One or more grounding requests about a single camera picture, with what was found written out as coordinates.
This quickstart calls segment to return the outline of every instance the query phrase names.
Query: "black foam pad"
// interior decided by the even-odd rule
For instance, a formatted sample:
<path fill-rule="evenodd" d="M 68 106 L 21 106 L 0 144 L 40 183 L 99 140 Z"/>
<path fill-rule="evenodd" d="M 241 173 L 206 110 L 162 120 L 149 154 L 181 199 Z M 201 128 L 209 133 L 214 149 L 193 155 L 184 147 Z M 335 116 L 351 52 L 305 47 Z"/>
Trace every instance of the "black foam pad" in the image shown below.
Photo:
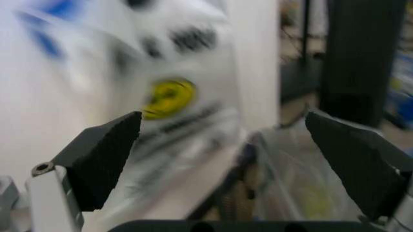
<path fill-rule="evenodd" d="M 401 200 L 412 159 L 376 132 L 310 112 L 307 129 L 348 195 L 370 219 L 390 216 Z"/>
<path fill-rule="evenodd" d="M 132 112 L 87 128 L 52 159 L 55 165 L 67 169 L 80 210 L 103 207 L 139 136 L 140 122 L 141 113 Z"/>

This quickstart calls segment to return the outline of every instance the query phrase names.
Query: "screw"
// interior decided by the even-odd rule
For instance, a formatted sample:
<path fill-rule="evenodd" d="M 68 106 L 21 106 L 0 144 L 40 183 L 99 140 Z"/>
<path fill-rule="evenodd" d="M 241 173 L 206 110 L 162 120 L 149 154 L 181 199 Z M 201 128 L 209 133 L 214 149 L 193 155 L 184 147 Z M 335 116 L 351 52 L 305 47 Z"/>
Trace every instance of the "screw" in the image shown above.
<path fill-rule="evenodd" d="M 52 171 L 55 169 L 55 165 L 52 162 L 44 162 L 41 164 L 38 164 L 31 170 L 31 175 L 33 177 L 36 177 L 38 175 L 42 175 L 45 173 L 48 173 L 49 171 Z"/>

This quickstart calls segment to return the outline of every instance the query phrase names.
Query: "black stand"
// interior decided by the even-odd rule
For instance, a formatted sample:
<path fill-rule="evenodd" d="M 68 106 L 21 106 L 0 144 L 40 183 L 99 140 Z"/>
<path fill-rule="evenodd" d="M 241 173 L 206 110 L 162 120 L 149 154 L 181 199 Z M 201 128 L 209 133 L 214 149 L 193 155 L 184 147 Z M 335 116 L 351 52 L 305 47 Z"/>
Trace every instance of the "black stand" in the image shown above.
<path fill-rule="evenodd" d="M 281 66 L 281 103 L 313 92 L 320 86 L 323 61 L 307 55 L 310 0 L 305 0 L 304 4 L 301 57 Z"/>

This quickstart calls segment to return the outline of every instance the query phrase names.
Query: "yellow label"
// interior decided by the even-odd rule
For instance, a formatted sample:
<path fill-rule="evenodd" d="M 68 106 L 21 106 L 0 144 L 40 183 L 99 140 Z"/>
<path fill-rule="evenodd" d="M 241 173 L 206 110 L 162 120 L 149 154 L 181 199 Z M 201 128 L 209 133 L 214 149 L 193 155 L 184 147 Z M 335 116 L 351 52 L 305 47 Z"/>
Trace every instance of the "yellow label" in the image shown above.
<path fill-rule="evenodd" d="M 152 86 L 149 103 L 144 107 L 145 120 L 164 119 L 181 112 L 196 96 L 196 86 L 185 79 L 168 79 Z"/>

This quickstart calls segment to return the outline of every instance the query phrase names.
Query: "transparent plastic bag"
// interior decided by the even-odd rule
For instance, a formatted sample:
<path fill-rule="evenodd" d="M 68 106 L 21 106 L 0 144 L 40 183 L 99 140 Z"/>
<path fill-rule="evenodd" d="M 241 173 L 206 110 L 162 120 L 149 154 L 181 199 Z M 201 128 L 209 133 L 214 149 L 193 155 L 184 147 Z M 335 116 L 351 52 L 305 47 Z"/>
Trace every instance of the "transparent plastic bag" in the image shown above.
<path fill-rule="evenodd" d="M 357 220 L 361 214 L 304 120 L 258 140 L 256 216 L 262 220 Z"/>

